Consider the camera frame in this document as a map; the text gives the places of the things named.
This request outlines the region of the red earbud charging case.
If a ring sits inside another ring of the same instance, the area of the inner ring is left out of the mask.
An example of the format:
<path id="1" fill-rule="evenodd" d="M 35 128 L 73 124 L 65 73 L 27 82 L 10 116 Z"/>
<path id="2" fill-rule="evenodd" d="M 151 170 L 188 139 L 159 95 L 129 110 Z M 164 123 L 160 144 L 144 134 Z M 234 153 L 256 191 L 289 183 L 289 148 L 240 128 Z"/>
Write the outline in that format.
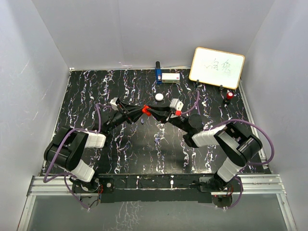
<path id="1" fill-rule="evenodd" d="M 142 112 L 144 114 L 146 114 L 147 116 L 151 116 L 151 112 L 149 111 L 150 107 L 147 105 L 144 105 L 144 107 L 142 108 Z"/>

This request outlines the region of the white earbud charging case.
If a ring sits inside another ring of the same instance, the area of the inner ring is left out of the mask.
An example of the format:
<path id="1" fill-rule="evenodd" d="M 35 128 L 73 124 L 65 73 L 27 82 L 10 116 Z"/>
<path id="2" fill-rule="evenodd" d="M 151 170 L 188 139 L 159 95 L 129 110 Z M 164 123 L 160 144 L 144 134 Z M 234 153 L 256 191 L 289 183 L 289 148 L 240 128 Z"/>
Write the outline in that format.
<path id="1" fill-rule="evenodd" d="M 162 101 L 163 99 L 164 99 L 163 94 L 157 93 L 157 94 L 155 95 L 155 100 L 156 100 L 156 101 L 160 102 L 160 101 Z"/>

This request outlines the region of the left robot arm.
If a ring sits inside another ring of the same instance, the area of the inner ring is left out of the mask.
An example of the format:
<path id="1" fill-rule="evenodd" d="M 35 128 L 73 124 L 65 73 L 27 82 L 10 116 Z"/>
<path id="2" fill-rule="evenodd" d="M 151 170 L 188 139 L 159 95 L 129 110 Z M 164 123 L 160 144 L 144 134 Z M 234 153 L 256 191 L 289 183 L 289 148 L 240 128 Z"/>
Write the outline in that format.
<path id="1" fill-rule="evenodd" d="M 59 129 L 44 153 L 45 161 L 50 163 L 44 177 L 45 183 L 58 177 L 48 177 L 52 167 L 56 165 L 64 170 L 61 175 L 71 175 L 83 181 L 82 185 L 87 191 L 94 192 L 99 188 L 100 181 L 94 177 L 95 170 L 81 159 L 84 149 L 103 148 L 111 130 L 124 122 L 135 123 L 143 114 L 151 114 L 148 106 L 128 105 L 117 97 L 110 103 L 110 106 L 95 104 L 98 126 L 92 130 L 65 127 Z"/>

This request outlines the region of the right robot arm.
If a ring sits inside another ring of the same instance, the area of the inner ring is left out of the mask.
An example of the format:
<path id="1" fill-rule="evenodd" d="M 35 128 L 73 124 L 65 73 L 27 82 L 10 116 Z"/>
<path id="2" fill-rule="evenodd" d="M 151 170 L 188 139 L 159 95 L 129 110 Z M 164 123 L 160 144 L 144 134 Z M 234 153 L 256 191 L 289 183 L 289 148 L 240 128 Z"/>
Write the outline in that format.
<path id="1" fill-rule="evenodd" d="M 147 111 L 162 124 L 170 123 L 185 131 L 185 143 L 192 148 L 218 145 L 227 158 L 222 166 L 206 182 L 197 185 L 212 190 L 225 191 L 231 187 L 232 179 L 263 148 L 263 144 L 252 132 L 240 125 L 241 120 L 228 120 L 218 126 L 204 130 L 199 114 L 184 116 L 170 107 L 149 106 Z"/>

